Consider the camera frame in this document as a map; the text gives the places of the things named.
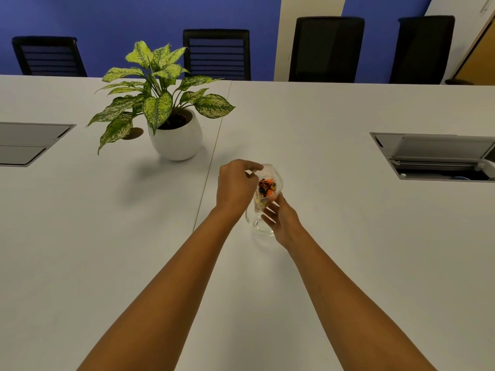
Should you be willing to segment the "orange and black dried mix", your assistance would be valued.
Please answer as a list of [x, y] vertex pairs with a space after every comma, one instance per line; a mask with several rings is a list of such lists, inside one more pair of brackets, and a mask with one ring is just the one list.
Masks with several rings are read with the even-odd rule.
[[261, 199], [275, 199], [277, 196], [277, 184], [275, 179], [261, 179], [258, 182], [258, 196]]

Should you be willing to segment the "brown wooden door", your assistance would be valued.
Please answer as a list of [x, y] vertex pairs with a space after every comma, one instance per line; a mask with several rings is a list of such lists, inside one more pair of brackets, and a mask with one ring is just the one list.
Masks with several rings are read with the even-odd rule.
[[495, 86], [495, 15], [453, 77], [455, 85]]

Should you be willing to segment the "black slatted office chair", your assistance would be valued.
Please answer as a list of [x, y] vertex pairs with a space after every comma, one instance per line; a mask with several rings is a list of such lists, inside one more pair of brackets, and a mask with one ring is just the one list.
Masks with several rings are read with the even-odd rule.
[[76, 37], [23, 36], [11, 40], [23, 75], [86, 78]]
[[251, 80], [249, 30], [186, 29], [183, 46], [185, 76]]

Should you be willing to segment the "person's right forearm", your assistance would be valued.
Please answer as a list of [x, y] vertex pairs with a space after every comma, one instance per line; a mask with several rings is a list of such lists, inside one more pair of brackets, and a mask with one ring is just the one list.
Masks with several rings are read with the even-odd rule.
[[344, 371], [437, 371], [305, 229], [286, 249]]

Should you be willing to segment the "clear plastic bag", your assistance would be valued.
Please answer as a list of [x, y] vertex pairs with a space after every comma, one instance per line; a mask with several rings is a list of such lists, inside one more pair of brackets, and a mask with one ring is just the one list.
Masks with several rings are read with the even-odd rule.
[[[256, 171], [256, 175], [259, 177], [259, 180], [258, 182], [261, 180], [261, 179], [270, 179], [270, 178], [273, 178], [275, 179], [276, 181], [276, 184], [277, 184], [277, 196], [278, 194], [282, 191], [283, 189], [283, 179], [281, 177], [281, 175], [279, 174], [279, 172], [275, 169], [275, 167], [272, 165], [272, 164], [269, 164], [269, 163], [263, 163], [263, 169], [261, 170], [258, 170]], [[253, 196], [253, 201], [257, 207], [257, 209], [259, 211], [263, 210], [272, 202], [274, 202], [277, 198], [275, 199], [272, 199], [270, 200], [269, 198], [266, 198], [266, 199], [261, 199], [259, 196], [258, 196], [258, 184], [257, 184], [257, 188], [256, 188], [256, 191], [254, 193], [254, 196]]]

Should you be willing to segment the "white round plant pot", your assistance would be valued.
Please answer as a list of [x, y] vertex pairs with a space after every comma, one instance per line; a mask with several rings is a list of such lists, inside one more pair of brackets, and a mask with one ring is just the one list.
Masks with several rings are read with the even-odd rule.
[[186, 123], [179, 128], [157, 129], [147, 125], [153, 148], [159, 157], [171, 161], [184, 161], [195, 156], [202, 147], [203, 132], [196, 112], [185, 109], [180, 112]]

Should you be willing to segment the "person's left hand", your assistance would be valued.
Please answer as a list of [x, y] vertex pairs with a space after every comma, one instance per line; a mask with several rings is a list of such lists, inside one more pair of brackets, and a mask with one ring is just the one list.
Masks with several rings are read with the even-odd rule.
[[238, 221], [250, 204], [258, 181], [249, 181], [245, 171], [263, 169], [257, 162], [236, 159], [219, 169], [216, 208], [230, 220]]

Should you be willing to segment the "green variegated leafy plant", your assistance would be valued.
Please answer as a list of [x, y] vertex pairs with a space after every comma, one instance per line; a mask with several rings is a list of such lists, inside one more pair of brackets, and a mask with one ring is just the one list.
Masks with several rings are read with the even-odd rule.
[[108, 95], [125, 95], [114, 98], [87, 124], [87, 127], [95, 123], [108, 124], [100, 137], [97, 154], [107, 144], [129, 137], [133, 120], [140, 115], [145, 117], [154, 137], [165, 125], [170, 128], [181, 125], [182, 120], [186, 120], [185, 111], [190, 107], [209, 119], [223, 118], [235, 109], [225, 97], [207, 94], [207, 88], [190, 90], [191, 87], [221, 79], [203, 74], [192, 75], [178, 64], [187, 50], [187, 47], [172, 50], [170, 43], [151, 50], [141, 40], [134, 43], [133, 51], [125, 57], [135, 67], [112, 67], [106, 72], [102, 81], [107, 85], [102, 89], [109, 89]]

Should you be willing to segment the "black mesh office chair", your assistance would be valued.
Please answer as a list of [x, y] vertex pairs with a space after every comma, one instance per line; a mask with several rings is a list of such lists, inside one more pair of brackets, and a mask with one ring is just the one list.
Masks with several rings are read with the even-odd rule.
[[354, 83], [365, 20], [297, 18], [288, 81]]
[[440, 85], [455, 27], [454, 16], [402, 17], [390, 84]]

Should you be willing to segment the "person's right hand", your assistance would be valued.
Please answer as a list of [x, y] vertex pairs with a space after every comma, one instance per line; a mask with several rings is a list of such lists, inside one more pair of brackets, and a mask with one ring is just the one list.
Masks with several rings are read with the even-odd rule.
[[287, 202], [287, 208], [280, 209], [276, 202], [270, 203], [263, 211], [263, 220], [273, 230], [276, 241], [289, 253], [304, 243], [308, 236], [297, 212]]

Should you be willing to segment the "person's left forearm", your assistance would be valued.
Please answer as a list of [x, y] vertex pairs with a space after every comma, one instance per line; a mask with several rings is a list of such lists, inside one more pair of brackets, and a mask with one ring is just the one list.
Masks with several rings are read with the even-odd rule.
[[77, 371], [174, 371], [222, 247], [243, 212], [216, 206]]

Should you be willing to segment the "clear drinking glass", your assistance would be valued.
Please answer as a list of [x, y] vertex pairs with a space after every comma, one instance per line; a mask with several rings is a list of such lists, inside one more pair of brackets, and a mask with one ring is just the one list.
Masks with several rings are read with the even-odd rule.
[[274, 232], [267, 224], [262, 216], [264, 215], [263, 210], [259, 211], [252, 201], [244, 212], [244, 218], [250, 225], [251, 229], [258, 235], [263, 235], [267, 237], [273, 237]]

